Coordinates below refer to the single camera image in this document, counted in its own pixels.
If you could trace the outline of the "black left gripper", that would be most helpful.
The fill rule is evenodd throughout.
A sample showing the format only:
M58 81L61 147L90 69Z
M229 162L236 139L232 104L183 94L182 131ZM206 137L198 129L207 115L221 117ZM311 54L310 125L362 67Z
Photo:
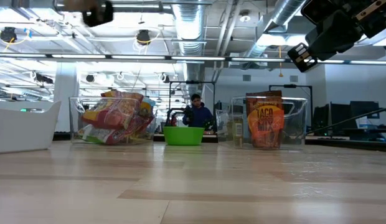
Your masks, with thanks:
M96 27L113 20L114 8L110 0L85 0L87 9L82 11L83 22Z

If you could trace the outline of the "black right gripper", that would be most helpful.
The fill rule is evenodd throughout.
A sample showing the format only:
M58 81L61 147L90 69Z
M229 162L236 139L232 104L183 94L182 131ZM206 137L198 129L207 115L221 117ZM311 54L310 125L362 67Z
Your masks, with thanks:
M386 29L386 0L307 0L301 14L316 27L288 51L300 72Z

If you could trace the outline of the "red and yellow ramen packet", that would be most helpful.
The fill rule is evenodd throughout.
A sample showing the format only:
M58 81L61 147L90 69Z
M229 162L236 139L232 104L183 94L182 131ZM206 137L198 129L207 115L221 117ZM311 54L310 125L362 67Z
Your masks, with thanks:
M101 129L126 129L139 112L144 96L111 90L101 94L99 102L82 114L82 121Z

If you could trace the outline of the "blue ramen noodle packet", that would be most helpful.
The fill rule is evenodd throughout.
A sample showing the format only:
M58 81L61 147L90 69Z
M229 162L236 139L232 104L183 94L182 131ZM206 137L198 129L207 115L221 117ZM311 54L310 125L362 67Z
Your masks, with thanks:
M152 117L155 105L156 102L154 100L151 100L149 97L145 96L140 104L139 115L144 118Z

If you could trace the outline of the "small brown snack packet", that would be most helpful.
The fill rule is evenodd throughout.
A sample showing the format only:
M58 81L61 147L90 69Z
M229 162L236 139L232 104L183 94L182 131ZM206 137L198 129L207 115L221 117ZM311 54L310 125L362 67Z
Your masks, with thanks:
M282 92L247 93L246 108L252 146L279 149L285 123Z

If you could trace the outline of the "red-edged ramen noodle packet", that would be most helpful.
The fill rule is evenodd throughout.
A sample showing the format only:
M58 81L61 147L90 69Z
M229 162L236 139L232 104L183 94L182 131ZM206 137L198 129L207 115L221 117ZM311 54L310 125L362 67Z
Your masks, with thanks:
M151 124L153 119L153 114L151 116L134 116L127 128L111 130L106 137L105 144L128 143L130 139L137 138L140 134L145 133L146 128Z

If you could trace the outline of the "black-lid spice jar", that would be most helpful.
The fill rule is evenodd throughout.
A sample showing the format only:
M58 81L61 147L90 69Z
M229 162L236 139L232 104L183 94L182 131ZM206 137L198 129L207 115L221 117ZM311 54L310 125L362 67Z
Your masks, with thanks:
M244 142L243 135L243 118L241 116L234 116L232 121L232 134L234 146L241 148Z

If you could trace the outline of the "white pillar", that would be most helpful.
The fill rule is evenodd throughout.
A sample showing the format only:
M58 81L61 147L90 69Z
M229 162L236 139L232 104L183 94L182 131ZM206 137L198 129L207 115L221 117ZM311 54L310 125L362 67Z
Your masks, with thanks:
M77 64L71 62L57 62L54 82L54 101L61 102L55 131L70 132L70 97L77 97L80 89L80 75Z

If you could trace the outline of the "dark desk monitors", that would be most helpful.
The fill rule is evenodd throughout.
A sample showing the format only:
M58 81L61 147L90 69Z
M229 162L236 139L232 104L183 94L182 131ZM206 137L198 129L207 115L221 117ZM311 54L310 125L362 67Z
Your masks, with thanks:
M313 115L313 129L323 128L331 124L336 124L358 115L366 114L378 110L377 101L351 101L348 105L330 102L322 107L316 107Z

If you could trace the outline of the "clear plastic bin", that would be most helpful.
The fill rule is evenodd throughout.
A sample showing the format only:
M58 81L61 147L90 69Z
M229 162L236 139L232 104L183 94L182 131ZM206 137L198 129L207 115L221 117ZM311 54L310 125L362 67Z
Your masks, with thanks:
M243 146L238 149L259 149L259 150L284 150L292 146L304 144L306 135L306 106L308 104L305 98L288 98L282 97L284 114L284 128L279 149L259 149L252 146L251 136L248 130L246 96L236 96L231 100L229 124L231 125L234 116L243 118Z
M73 143L87 143L87 144L97 144L93 142L87 142L79 138L78 131L88 125L88 123L83 122L81 117L82 114L89 109L92 109L100 100L101 97L73 97L69 99L70 103L70 133L71 141ZM146 132L140 134L137 138L130 139L128 143L120 143L113 145L135 145L135 144L145 144L153 140L154 132L156 128L156 117L158 111L153 109L154 119L151 124L146 128Z

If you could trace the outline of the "long ceiling light bar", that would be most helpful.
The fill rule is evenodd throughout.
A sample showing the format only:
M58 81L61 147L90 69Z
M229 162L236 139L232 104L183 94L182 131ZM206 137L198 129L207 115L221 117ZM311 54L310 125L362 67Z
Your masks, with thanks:
M266 62L294 63L288 58L247 58L247 57L206 57L206 56L172 56L172 55L107 55L107 54L36 54L36 53L5 53L0 58L42 59L42 60L92 60L92 61L181 61L181 62Z

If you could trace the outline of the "white plastic bin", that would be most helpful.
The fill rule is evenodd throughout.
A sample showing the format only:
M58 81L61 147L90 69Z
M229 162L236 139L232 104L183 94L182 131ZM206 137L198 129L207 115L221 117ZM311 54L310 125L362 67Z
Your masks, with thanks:
M61 102L0 101L0 153L48 149Z

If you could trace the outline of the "green plastic bowl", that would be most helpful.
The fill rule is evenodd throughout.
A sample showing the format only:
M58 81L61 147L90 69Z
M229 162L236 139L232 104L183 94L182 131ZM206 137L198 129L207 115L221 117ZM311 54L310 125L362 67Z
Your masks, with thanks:
M204 128L165 126L164 138L171 146L198 146L202 142Z

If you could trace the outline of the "silver ventilation duct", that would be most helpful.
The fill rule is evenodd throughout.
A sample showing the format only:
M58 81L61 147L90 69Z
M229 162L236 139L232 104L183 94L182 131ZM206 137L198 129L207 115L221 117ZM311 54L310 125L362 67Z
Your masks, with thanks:
M305 0L277 0L273 11L262 15L256 26L256 40L244 57L258 58L267 47L276 45L278 34L285 34L288 23L302 8Z
M172 5L175 28L179 41L179 55L198 57L204 55L204 14L205 6L201 0L175 0ZM204 62L178 59L183 64L185 81L202 81Z

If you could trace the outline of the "black metal frame rig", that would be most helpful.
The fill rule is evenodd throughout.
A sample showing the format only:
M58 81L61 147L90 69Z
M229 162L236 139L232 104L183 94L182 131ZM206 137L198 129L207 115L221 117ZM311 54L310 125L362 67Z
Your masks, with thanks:
M280 87L280 88L300 88L304 91L305 88L309 90L309 93L307 94L309 96L309 105L310 105L310 125L313 124L313 86L311 85L295 85L295 84L284 84L284 85L269 85L268 91L272 91L273 87Z
M180 85L181 83L189 86L189 85L205 85L205 84L212 84L212 94L213 94L213 103L215 103L215 82L202 82L197 80L188 80L188 81L170 81L169 82L169 100L171 99L171 92L172 92L172 84L177 83ZM177 114L188 114L191 116L191 108L189 106L186 106L185 108L171 108L171 102L169 101L168 111L167 111L167 123L170 122Z

